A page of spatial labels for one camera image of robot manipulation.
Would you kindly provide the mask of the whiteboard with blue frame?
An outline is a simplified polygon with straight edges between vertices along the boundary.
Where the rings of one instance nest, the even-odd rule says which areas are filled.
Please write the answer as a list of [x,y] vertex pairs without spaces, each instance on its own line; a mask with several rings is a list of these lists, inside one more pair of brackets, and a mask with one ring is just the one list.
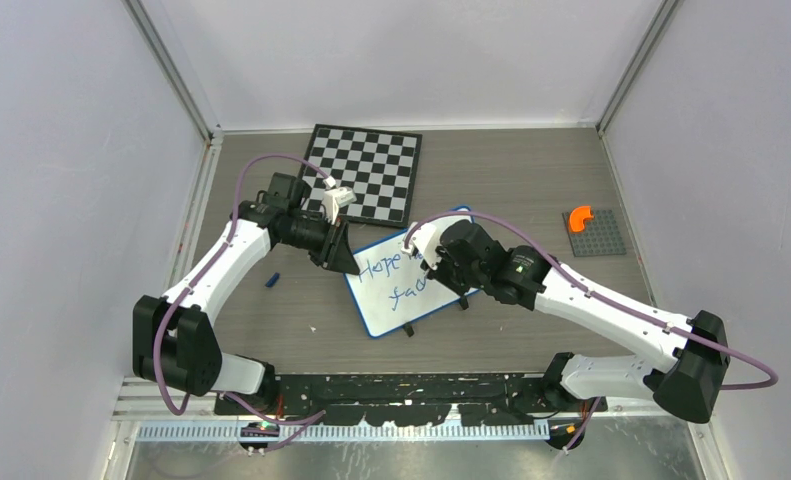
[[379,338],[416,320],[460,303],[460,297],[430,280],[422,258],[401,251],[406,230],[354,252],[360,268],[344,279],[359,318],[371,338]]

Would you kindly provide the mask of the blue marker cap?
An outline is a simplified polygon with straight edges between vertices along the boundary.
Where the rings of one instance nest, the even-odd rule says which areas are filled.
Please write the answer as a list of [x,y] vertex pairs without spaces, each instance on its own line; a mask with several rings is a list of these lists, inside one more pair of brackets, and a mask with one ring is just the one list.
[[279,279],[280,279],[280,274],[279,274],[278,272],[275,272],[275,273],[274,273],[274,274],[273,274],[273,275],[272,275],[272,276],[271,276],[271,277],[270,277],[270,278],[267,280],[267,282],[265,283],[265,286],[266,286],[267,288],[272,288],[272,287],[273,287],[273,286],[274,286],[274,285],[277,283],[277,281],[278,281]]

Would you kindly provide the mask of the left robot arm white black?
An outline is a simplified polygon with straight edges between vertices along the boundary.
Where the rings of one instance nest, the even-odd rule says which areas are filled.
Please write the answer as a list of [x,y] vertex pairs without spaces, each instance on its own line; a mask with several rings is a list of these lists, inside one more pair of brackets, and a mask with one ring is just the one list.
[[323,212],[304,209],[312,192],[301,178],[277,173],[268,189],[231,212],[219,239],[194,269],[158,297],[142,296],[133,309],[132,353],[136,376],[155,382],[163,396],[223,393],[251,412],[277,404],[280,384],[273,365],[224,352],[214,324],[246,274],[276,246],[307,252],[325,270],[356,275],[359,266],[348,242],[341,208],[354,192],[324,180]]

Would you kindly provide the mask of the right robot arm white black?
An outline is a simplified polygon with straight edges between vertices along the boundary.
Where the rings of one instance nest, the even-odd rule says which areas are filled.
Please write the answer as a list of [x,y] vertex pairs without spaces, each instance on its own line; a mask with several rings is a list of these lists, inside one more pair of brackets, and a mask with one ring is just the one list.
[[550,314],[623,346],[626,356],[556,354],[540,380],[549,408],[596,397],[651,400],[673,416],[710,420],[730,364],[723,321],[659,311],[578,275],[531,245],[505,248],[482,226],[460,220],[422,226],[410,238],[423,269],[458,296],[478,289],[505,305]]

